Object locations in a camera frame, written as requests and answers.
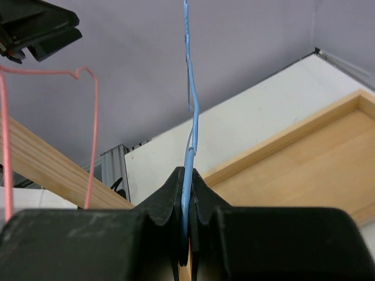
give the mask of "wood grain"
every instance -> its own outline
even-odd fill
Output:
[[[214,189],[232,205],[337,207],[363,224],[375,216],[374,169],[375,121],[355,110]]]
[[[275,152],[293,144],[305,136],[323,128],[327,124],[340,119],[358,107],[361,93],[356,91],[347,97],[331,104],[306,119],[297,122],[269,140],[243,152],[234,159],[214,168],[203,175],[206,184],[213,187],[223,180],[229,179],[249,166],[271,156]]]
[[[88,173],[12,118],[9,121],[13,170],[83,207]],[[132,204],[94,179],[90,208],[128,209]]]

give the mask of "blue rope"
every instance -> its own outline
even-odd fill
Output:
[[[190,192],[192,188],[192,176],[194,157],[197,153],[198,147],[198,119],[199,119],[199,102],[198,96],[195,89],[194,75],[193,75],[193,63],[190,59],[190,30],[189,30],[189,5],[188,0],[183,0],[183,9],[185,15],[185,51],[186,51],[186,66],[187,66],[187,100],[190,105],[190,91],[193,96],[194,109],[193,109],[193,127],[190,135],[192,135],[192,145],[190,145],[190,135],[187,140],[186,152],[185,152],[185,174],[183,177],[182,184],[182,243],[183,248],[188,245],[188,225],[189,225],[189,203],[190,203]]]

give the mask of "cable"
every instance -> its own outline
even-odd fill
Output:
[[[98,138],[98,119],[99,119],[99,85],[95,74],[88,67],[81,67],[75,73],[71,71],[60,70],[21,70],[8,68],[0,65],[0,92],[2,103],[2,141],[3,141],[3,158],[4,158],[4,175],[5,175],[5,220],[8,221],[13,215],[13,176],[12,176],[12,158],[11,146],[9,141],[9,109],[8,109],[8,93],[6,91],[5,77],[2,72],[21,74],[21,75],[70,75],[74,79],[80,78],[81,71],[86,70],[93,77],[95,81],[95,113],[94,113],[94,134],[93,134],[93,148],[91,154],[90,174],[88,176],[88,185],[84,208],[90,205],[91,192],[94,180],[95,156]]]
[[[193,109],[193,126],[190,135],[192,135],[192,145],[190,146],[190,136],[187,140],[187,147],[185,152],[185,173],[183,176],[181,207],[182,207],[182,249],[189,247],[188,225],[189,225],[189,204],[192,188],[192,177],[194,167],[194,157],[197,153],[198,147],[198,121],[199,121],[199,101],[195,89],[195,81],[193,74],[193,63],[190,58],[190,30],[189,30],[189,5],[188,0],[183,1],[184,9],[184,24],[185,24],[185,52],[186,52],[186,67],[187,67],[187,101],[190,105],[190,91],[193,96],[194,109]]]

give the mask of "pink cable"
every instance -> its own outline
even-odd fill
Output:
[[[21,75],[70,75],[75,79],[80,78],[81,71],[86,70],[91,74],[95,80],[95,114],[94,114],[94,136],[93,136],[93,149],[91,154],[90,163],[90,174],[88,176],[88,186],[84,208],[87,209],[90,205],[91,192],[93,189],[94,180],[94,165],[95,155],[98,139],[98,120],[99,120],[99,86],[98,79],[95,74],[88,67],[81,67],[76,70],[76,73],[71,71],[59,71],[59,70],[22,70],[8,68],[0,65],[0,92],[1,92],[1,103],[3,110],[1,111],[2,116],[2,139],[3,139],[3,159],[4,159],[4,175],[5,175],[5,219],[8,221],[13,215],[13,189],[12,189],[12,159],[11,159],[11,147],[9,141],[9,109],[8,109],[8,97],[5,86],[4,75],[2,71],[7,73],[21,74]]]

